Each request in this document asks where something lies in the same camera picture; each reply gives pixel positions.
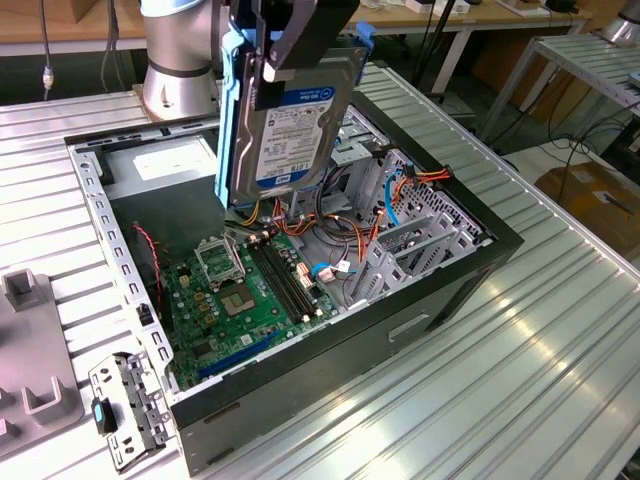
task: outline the motherboard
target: motherboard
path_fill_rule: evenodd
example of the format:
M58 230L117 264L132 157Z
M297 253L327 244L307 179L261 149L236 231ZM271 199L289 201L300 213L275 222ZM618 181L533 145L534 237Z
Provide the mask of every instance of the motherboard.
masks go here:
M191 258L165 267L173 320L167 334L180 388L337 315L335 302L309 271L281 233L242 244L212 239Z

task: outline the red cable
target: red cable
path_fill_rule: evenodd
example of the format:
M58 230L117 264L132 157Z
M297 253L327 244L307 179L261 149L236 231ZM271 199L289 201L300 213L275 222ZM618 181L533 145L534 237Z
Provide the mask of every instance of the red cable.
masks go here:
M160 307L160 303L162 302L162 290L160 288L160 263L158 262L158 254L156 253L156 247L153 245L153 240L144 229L138 225L133 225L133 229L139 232L149 244L149 248L151 249L151 254L153 255L153 266L156 270L156 287L158 289L158 307Z

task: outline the blue cable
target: blue cable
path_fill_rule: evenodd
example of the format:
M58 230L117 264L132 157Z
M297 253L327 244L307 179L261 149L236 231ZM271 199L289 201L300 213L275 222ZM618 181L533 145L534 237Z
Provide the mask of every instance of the blue cable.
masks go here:
M319 264L317 264L315 267L313 267L311 269L311 276L315 277L320 270L322 270L323 268L330 267L330 266L331 265L329 265L328 263L319 263Z
M387 178L387 182L384 184L384 207L387 209L387 215L389 215L389 219L394 225L399 225L398 217L396 217L395 212L393 211L393 207L391 206L391 181L395 175L399 175L402 173L402 170L396 170L389 178Z

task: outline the expansion slot bracket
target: expansion slot bracket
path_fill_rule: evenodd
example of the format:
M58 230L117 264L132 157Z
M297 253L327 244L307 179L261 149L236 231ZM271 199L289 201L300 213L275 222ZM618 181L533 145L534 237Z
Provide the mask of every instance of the expansion slot bracket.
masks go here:
M162 389L145 353L114 354L89 372L98 432L118 473L164 448L175 435Z

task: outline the blue drive bracket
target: blue drive bracket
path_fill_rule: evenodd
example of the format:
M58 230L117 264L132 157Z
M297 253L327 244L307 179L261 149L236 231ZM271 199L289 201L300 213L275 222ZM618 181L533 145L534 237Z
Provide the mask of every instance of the blue drive bracket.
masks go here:
M229 25L230 30L222 37L220 51L222 53L223 83L220 102L220 133L218 137L218 161L219 171L216 175L216 195L225 208L229 207L229 189L227 188L227 177L231 168L232 146L235 138L233 121L235 110L240 101L242 85L235 77L234 60L238 56L240 47L247 41L233 25Z
M358 76L358 80L356 81L356 86L360 85L360 80L362 80L362 76L364 75L364 66L369 61L369 57L373 52L373 47L375 46L373 35L375 33L376 27L374 27L373 25L367 22L356 23L356 36L367 47L367 55L362 62L362 69L360 70L360 75Z

